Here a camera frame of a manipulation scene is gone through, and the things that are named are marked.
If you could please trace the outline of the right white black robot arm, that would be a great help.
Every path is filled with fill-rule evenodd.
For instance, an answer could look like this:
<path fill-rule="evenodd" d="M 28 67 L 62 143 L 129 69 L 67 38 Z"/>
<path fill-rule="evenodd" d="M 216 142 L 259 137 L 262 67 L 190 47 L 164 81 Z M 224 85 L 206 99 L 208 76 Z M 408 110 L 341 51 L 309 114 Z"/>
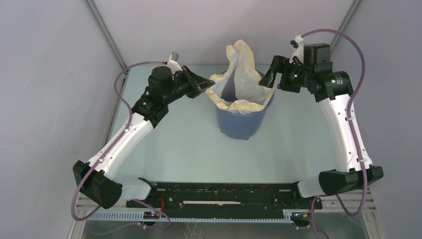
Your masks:
<path fill-rule="evenodd" d="M 290 193 L 289 200 L 295 208 L 304 207 L 312 196 L 363 189 L 384 177 L 383 168 L 375 166 L 364 149 L 354 106 L 348 104 L 354 95 L 350 77 L 344 71 L 333 71 L 332 67 L 330 46 L 310 44 L 304 47 L 302 59 L 275 55 L 259 81 L 260 86 L 271 88 L 280 73 L 278 89 L 299 93 L 306 88 L 323 111 L 333 138 L 336 168 L 294 183 L 296 191 Z"/>

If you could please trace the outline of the left aluminium corner profile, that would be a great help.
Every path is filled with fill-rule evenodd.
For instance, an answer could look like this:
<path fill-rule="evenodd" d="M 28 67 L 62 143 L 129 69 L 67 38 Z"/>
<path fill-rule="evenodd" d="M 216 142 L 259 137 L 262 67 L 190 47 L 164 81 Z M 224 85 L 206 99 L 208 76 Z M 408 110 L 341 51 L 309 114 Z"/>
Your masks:
<path fill-rule="evenodd" d="M 88 9 L 88 11 L 90 12 L 90 14 L 93 17 L 93 20 L 95 22 L 95 24 L 97 25 L 99 31 L 101 32 L 107 46 L 109 47 L 109 49 L 111 50 L 115 60 L 118 62 L 119 66 L 121 67 L 121 69 L 124 69 L 127 67 L 127 64 L 125 62 L 125 60 L 123 59 L 122 53 L 119 50 L 97 4 L 95 3 L 94 0 L 84 0 L 84 3 Z"/>

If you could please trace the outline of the right aluminium corner profile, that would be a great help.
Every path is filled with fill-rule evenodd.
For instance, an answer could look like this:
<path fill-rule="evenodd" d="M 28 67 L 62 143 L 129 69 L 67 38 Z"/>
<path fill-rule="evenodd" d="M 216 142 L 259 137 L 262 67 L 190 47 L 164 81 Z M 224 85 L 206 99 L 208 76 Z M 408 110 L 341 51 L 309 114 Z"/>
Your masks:
<path fill-rule="evenodd" d="M 361 4 L 362 4 L 363 0 L 353 0 L 350 7 L 348 8 L 342 22 L 340 23 L 340 26 L 338 27 L 337 31 L 340 33 L 345 34 L 350 22 L 352 21 L 353 17 L 355 16 L 355 14 L 357 13 L 357 11 L 359 10 Z M 331 48 L 331 52 L 333 52 L 337 46 L 337 44 L 339 43 L 340 39 L 342 37 L 335 34 L 331 44 L 330 44 L 330 48 Z"/>

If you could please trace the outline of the aluminium corner profile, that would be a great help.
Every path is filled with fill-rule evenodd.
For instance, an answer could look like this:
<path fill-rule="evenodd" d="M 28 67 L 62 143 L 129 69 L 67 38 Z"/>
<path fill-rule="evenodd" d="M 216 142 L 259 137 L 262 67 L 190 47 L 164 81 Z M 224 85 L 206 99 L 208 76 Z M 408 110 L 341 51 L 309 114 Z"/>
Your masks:
<path fill-rule="evenodd" d="M 363 0 L 353 0 L 350 7 L 348 8 L 342 22 L 340 23 L 340 26 L 338 27 L 337 31 L 340 33 L 345 34 L 350 22 L 352 21 L 353 17 L 355 16 L 355 14 L 357 13 L 357 11 L 359 10 L 361 4 L 362 4 Z M 335 34 L 331 44 L 330 44 L 330 48 L 331 48 L 331 52 L 333 52 L 337 46 L 337 44 L 339 43 L 340 39 L 342 37 Z"/>
<path fill-rule="evenodd" d="M 119 50 L 97 4 L 95 3 L 94 0 L 84 0 L 84 3 L 88 9 L 88 11 L 90 12 L 90 14 L 93 17 L 93 20 L 95 22 L 95 24 L 97 25 L 99 31 L 101 32 L 107 46 L 109 47 L 109 49 L 111 50 L 115 60 L 118 62 L 119 66 L 121 67 L 121 69 L 124 69 L 127 67 L 127 64 L 125 62 L 125 60 L 123 59 L 122 53 Z"/>

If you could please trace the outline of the right circuit board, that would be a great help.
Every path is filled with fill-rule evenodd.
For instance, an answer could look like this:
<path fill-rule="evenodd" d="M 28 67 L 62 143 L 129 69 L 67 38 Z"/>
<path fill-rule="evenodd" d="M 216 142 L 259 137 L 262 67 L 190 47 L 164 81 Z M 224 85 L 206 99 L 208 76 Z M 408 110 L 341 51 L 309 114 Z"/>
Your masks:
<path fill-rule="evenodd" d="M 311 217 L 311 212 L 307 212 L 307 213 L 292 213 L 291 220 L 292 221 L 304 220 L 305 218 L 310 218 L 310 217 Z"/>

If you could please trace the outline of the blue plastic trash bin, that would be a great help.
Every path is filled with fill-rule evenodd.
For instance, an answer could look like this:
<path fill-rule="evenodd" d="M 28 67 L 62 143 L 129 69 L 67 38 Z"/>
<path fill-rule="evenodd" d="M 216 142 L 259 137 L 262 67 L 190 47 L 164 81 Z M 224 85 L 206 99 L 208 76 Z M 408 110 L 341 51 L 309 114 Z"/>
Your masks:
<path fill-rule="evenodd" d="M 248 140 L 258 131 L 273 99 L 274 96 L 270 98 L 267 106 L 262 111 L 248 115 L 235 114 L 215 107 L 216 120 L 220 132 L 232 139 Z"/>

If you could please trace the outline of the translucent white yellow trash bag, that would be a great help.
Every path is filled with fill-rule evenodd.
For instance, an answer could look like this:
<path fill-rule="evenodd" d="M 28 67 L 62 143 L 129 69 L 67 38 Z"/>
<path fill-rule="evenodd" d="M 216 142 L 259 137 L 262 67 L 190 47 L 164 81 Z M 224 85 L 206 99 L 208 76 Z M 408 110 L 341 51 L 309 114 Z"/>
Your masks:
<path fill-rule="evenodd" d="M 249 45 L 238 40 L 233 45 L 226 46 L 226 56 L 229 60 L 228 69 L 224 73 L 210 76 L 215 85 L 206 90 L 207 96 L 218 109 L 236 115 L 263 111 L 270 104 L 275 89 L 259 85 L 262 76 L 255 69 L 254 55 Z M 224 100 L 222 96 L 231 77 L 236 96 L 234 101 Z"/>

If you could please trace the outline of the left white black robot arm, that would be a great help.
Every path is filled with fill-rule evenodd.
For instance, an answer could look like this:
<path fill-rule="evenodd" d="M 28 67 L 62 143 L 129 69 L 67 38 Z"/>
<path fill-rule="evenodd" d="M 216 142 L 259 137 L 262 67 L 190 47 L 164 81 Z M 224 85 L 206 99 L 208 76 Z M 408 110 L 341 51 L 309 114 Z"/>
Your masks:
<path fill-rule="evenodd" d="M 186 96 L 194 99 L 215 81 L 193 73 L 187 66 L 155 67 L 144 93 L 129 108 L 129 117 L 112 139 L 87 162 L 77 161 L 73 173 L 79 192 L 109 209 L 119 200 L 138 201 L 145 207 L 157 202 L 157 193 L 145 180 L 118 183 L 114 180 L 120 166 L 135 146 L 169 112 L 169 104 Z"/>

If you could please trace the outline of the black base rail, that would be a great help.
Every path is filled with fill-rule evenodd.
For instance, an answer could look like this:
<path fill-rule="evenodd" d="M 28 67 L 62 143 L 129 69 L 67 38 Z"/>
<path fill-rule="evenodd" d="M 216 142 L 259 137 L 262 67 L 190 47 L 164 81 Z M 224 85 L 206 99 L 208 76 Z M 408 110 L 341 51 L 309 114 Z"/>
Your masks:
<path fill-rule="evenodd" d="M 296 183 L 155 182 L 144 202 L 172 220 L 291 221 L 320 201 L 300 196 Z"/>

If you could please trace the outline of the left circuit board with leds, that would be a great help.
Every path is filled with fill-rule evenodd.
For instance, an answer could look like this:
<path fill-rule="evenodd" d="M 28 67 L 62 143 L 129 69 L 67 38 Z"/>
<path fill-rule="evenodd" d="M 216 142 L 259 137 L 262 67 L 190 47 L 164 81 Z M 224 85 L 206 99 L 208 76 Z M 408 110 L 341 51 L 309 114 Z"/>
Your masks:
<path fill-rule="evenodd" d="M 157 211 L 144 211 L 142 218 L 144 220 L 158 220 L 161 218 L 161 215 Z"/>

